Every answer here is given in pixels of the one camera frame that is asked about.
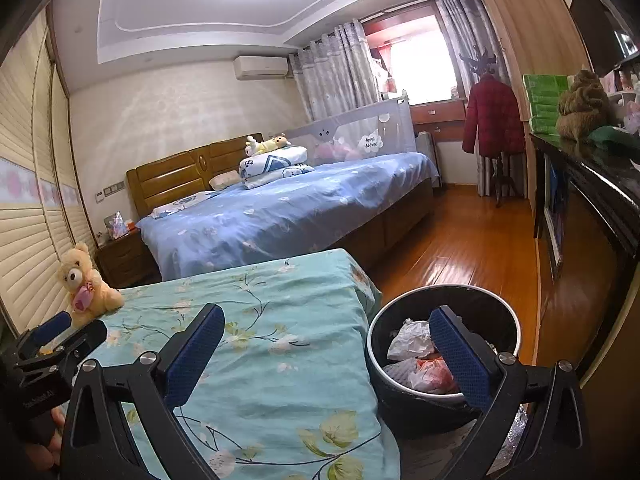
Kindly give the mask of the red clear plastic bag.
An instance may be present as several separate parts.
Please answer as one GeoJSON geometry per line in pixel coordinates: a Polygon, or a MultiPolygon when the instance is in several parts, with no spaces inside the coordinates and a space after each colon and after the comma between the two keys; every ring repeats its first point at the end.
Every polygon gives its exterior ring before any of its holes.
{"type": "Polygon", "coordinates": [[[406,359],[383,367],[385,374],[414,391],[449,394],[459,392],[445,360],[439,354],[428,359],[406,359]]]}

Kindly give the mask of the white red paper bag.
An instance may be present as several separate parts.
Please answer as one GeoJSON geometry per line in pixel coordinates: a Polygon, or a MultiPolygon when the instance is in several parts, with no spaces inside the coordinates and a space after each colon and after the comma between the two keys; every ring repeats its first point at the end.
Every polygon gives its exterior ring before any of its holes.
{"type": "Polygon", "coordinates": [[[396,362],[411,358],[424,359],[435,352],[430,322],[406,318],[387,349],[387,359],[396,362]]]}

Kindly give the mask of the black trash bin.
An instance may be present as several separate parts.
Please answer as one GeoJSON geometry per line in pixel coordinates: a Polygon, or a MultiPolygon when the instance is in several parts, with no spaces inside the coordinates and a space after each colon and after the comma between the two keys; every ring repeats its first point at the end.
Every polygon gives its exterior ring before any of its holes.
{"type": "Polygon", "coordinates": [[[501,297],[469,285],[410,290],[378,311],[367,336],[367,367],[378,414],[395,437],[456,430],[477,418],[436,344],[430,315],[448,307],[493,352],[518,354],[521,325],[501,297]]]}

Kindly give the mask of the silver foil bag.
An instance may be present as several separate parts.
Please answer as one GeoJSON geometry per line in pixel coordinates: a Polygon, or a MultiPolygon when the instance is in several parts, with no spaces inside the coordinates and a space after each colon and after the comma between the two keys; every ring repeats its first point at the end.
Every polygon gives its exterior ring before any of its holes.
{"type": "Polygon", "coordinates": [[[499,453],[488,470],[488,474],[494,474],[510,464],[528,422],[527,408],[527,404],[523,404],[518,408],[514,421],[506,434],[499,453]]]}

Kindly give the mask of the beige teddy bear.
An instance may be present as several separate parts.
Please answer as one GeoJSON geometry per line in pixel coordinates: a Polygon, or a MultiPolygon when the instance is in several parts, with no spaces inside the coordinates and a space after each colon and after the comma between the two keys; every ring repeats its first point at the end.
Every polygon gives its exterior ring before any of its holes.
{"type": "Polygon", "coordinates": [[[62,255],[58,280],[67,292],[73,328],[81,328],[125,304],[120,291],[107,284],[93,265],[84,242],[78,242],[62,255]]]}

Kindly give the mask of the wooden nightstand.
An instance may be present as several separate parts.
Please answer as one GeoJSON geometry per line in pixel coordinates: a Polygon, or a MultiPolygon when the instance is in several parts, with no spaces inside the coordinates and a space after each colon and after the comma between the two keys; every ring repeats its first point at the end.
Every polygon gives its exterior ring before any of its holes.
{"type": "Polygon", "coordinates": [[[107,284],[117,289],[162,280],[160,270],[138,228],[101,246],[96,252],[96,264],[107,284]]]}

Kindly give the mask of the teal floral tablecloth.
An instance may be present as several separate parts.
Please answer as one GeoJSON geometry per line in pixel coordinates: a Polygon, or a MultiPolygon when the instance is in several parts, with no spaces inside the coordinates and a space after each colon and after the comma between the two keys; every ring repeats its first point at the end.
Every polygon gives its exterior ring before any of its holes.
{"type": "Polygon", "coordinates": [[[94,357],[128,364],[163,347],[206,304],[224,334],[176,415],[223,479],[396,479],[364,354],[378,289],[344,250],[124,291],[94,357]]]}

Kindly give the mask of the wooden headboard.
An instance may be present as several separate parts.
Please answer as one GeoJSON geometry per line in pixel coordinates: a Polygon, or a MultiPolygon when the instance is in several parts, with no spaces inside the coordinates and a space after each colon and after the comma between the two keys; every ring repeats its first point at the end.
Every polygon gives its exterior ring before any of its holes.
{"type": "Polygon", "coordinates": [[[213,177],[238,168],[245,157],[245,141],[245,136],[237,136],[128,170],[128,191],[138,217],[179,198],[209,190],[213,177]]]}

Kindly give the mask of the black tv cabinet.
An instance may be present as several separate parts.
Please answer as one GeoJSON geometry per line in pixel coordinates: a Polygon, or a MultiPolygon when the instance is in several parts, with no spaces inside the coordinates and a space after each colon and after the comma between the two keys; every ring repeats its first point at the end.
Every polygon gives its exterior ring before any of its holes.
{"type": "Polygon", "coordinates": [[[590,144],[532,133],[539,364],[588,380],[639,295],[639,175],[590,144]]]}

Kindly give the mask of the beige pillow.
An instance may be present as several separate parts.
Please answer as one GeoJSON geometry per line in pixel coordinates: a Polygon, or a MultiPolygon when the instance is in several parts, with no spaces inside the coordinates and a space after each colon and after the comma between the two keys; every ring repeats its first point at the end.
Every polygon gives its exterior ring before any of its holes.
{"type": "Polygon", "coordinates": [[[240,174],[236,170],[225,171],[222,174],[216,174],[212,177],[208,184],[213,191],[220,192],[225,190],[231,185],[235,185],[241,182],[240,174]]]}

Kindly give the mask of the blue floral bed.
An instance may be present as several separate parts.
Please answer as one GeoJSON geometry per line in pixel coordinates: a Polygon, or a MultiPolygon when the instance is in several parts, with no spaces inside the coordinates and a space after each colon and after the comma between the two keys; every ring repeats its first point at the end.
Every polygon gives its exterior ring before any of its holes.
{"type": "Polygon", "coordinates": [[[434,162],[417,152],[336,162],[243,185],[138,227],[163,280],[347,250],[370,268],[433,209],[434,162]]]}

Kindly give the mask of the folded blue white quilt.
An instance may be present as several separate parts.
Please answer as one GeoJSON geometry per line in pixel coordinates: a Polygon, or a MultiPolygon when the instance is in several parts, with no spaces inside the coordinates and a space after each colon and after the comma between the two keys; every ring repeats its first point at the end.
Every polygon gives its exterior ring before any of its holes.
{"type": "Polygon", "coordinates": [[[314,167],[307,164],[307,150],[302,146],[287,146],[253,155],[239,164],[239,175],[246,188],[258,188],[275,180],[311,171],[314,171],[314,167]]]}

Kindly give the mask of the yellow plush dog toy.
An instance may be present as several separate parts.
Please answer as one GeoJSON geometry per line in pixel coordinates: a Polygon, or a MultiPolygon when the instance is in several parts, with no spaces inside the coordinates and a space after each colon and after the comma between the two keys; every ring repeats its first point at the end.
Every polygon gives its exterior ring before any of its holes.
{"type": "Polygon", "coordinates": [[[274,138],[258,142],[254,136],[247,136],[245,142],[245,155],[247,157],[277,151],[290,145],[290,141],[284,134],[274,138]]]}

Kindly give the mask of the red jacket on stand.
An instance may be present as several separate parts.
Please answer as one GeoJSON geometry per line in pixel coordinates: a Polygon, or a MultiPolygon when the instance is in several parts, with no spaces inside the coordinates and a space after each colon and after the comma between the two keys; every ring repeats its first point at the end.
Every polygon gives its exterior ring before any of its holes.
{"type": "Polygon", "coordinates": [[[491,74],[472,85],[466,107],[462,150],[482,157],[525,152],[524,128],[512,89],[491,74]]]}

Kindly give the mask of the brown plush toy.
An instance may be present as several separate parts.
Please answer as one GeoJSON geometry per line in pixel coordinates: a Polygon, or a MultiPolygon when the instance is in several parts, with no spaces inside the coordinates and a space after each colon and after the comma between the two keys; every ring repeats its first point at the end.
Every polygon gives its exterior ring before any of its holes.
{"type": "Polygon", "coordinates": [[[576,142],[586,140],[597,128],[616,125],[600,78],[590,70],[580,70],[570,88],[560,95],[558,114],[555,124],[558,135],[576,142]]]}

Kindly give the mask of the wooden desk under window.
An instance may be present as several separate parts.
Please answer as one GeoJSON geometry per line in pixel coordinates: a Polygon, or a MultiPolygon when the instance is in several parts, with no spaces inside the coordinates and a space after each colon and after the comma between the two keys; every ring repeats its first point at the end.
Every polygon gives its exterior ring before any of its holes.
{"type": "Polygon", "coordinates": [[[410,113],[415,133],[431,133],[436,143],[463,140],[466,117],[463,100],[411,105],[410,113]]]}

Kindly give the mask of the green boxes stack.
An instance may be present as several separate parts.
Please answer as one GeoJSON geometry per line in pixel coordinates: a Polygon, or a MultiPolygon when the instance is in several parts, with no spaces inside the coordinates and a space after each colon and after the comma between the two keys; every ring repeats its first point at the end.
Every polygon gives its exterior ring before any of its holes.
{"type": "Polygon", "coordinates": [[[529,125],[534,133],[558,136],[556,121],[560,113],[558,104],[560,96],[568,90],[570,78],[565,75],[523,76],[529,108],[529,125]]]}

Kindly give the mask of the white air conditioner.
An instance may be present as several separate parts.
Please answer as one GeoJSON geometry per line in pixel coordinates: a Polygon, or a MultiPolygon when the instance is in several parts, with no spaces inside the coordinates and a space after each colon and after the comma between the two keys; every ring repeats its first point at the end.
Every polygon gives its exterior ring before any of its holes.
{"type": "Polygon", "coordinates": [[[288,76],[288,59],[282,56],[238,56],[233,60],[239,80],[282,79],[288,76]]]}

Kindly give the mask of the wooden wardrobe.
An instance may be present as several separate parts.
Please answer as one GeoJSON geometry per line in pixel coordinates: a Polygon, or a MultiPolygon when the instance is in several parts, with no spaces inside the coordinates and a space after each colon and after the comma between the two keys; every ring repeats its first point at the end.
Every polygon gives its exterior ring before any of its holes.
{"type": "Polygon", "coordinates": [[[570,76],[590,66],[564,0],[482,0],[503,50],[526,134],[530,113],[525,75],[570,76]]]}

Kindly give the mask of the grey curtain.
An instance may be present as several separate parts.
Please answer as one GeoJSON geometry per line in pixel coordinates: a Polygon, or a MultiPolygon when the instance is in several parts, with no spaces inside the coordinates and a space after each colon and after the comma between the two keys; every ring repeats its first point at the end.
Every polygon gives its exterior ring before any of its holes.
{"type": "Polygon", "coordinates": [[[377,103],[378,83],[360,21],[336,26],[288,57],[310,122],[377,103]]]}

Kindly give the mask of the grey bed guard rail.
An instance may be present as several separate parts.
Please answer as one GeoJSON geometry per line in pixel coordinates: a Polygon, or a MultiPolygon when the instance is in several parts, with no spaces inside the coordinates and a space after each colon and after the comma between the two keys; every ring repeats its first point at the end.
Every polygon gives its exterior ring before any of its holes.
{"type": "Polygon", "coordinates": [[[416,151],[410,106],[391,99],[285,131],[307,150],[311,166],[416,151]]]}

